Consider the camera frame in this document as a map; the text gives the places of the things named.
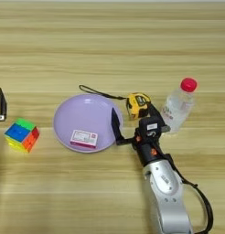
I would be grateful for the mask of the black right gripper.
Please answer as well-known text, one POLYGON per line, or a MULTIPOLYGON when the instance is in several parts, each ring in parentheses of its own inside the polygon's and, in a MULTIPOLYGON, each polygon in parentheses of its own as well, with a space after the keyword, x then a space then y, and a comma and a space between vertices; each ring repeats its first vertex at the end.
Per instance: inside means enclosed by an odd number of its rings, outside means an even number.
MULTIPOLYGON (((151 103, 147 103, 147 110, 151 118, 162 119, 160 112, 151 103)), ((134 131, 134 136, 124 138, 120 130, 120 121, 115 109, 112 109, 112 130, 117 145, 130 144, 137 152, 142 166, 151 164, 164 158, 164 154, 159 146, 159 138, 162 133, 170 131, 167 125, 146 124, 138 126, 134 131)))

